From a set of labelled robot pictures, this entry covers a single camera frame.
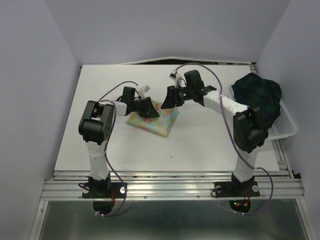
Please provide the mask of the pastel floral skirt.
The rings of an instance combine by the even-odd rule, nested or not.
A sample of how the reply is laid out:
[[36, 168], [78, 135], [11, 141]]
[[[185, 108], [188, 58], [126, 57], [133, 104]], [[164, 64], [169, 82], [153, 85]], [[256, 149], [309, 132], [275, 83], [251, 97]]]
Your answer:
[[179, 115], [179, 111], [177, 108], [161, 109], [160, 102], [153, 100], [151, 102], [153, 107], [159, 114], [159, 117], [140, 117], [138, 113], [133, 112], [131, 113], [126, 123], [130, 126], [145, 130], [152, 134], [166, 137], [169, 134], [177, 116]]

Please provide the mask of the dark green plaid skirt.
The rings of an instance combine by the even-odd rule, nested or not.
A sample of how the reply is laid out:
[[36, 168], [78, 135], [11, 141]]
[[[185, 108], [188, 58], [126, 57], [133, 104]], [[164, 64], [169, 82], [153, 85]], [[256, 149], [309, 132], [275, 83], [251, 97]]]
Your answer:
[[237, 80], [232, 86], [235, 100], [250, 108], [260, 108], [265, 128], [272, 127], [280, 116], [282, 90], [280, 85], [255, 73], [249, 73]]

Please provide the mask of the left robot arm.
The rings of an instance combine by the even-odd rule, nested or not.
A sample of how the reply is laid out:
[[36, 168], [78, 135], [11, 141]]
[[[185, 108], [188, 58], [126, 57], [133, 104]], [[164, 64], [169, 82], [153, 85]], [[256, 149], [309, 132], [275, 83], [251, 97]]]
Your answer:
[[125, 194], [124, 187], [111, 182], [111, 173], [106, 160], [107, 146], [111, 138], [116, 117], [137, 113], [143, 118], [158, 118], [160, 115], [145, 93], [143, 87], [125, 86], [117, 100], [101, 99], [87, 102], [81, 117], [78, 132], [85, 141], [89, 154], [90, 173], [88, 181], [80, 183], [82, 197], [85, 199], [110, 198], [116, 191]]

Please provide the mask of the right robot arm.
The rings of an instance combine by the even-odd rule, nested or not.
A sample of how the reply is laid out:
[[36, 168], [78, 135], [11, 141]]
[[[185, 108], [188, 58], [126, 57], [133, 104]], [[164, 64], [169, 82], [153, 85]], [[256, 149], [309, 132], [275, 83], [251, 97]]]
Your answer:
[[246, 194], [258, 197], [260, 193], [255, 182], [255, 163], [260, 147], [269, 136], [261, 109], [238, 103], [224, 96], [221, 89], [206, 86], [198, 70], [188, 71], [183, 76], [173, 70], [169, 77], [174, 80], [174, 85], [167, 87], [161, 109], [180, 107], [185, 101], [192, 100], [221, 114], [237, 154], [231, 180], [214, 182], [211, 195], [214, 198], [241, 197]]

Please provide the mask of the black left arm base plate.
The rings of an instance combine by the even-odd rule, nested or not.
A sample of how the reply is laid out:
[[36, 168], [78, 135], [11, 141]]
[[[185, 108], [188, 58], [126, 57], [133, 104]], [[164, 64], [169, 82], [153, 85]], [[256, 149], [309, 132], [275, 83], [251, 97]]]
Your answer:
[[128, 184], [124, 182], [112, 182], [110, 190], [99, 194], [89, 190], [88, 183], [80, 183], [82, 185], [82, 199], [93, 200], [92, 209], [96, 216], [106, 218], [115, 217], [124, 207], [127, 198]]

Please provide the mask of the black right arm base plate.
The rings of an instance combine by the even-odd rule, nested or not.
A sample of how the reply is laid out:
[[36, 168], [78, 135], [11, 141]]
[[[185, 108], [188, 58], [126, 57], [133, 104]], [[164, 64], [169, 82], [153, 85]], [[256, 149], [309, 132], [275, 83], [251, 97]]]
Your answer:
[[229, 207], [236, 213], [248, 214], [251, 209], [251, 198], [260, 196], [258, 183], [253, 181], [246, 186], [235, 181], [213, 183], [211, 196], [217, 199], [230, 199]]

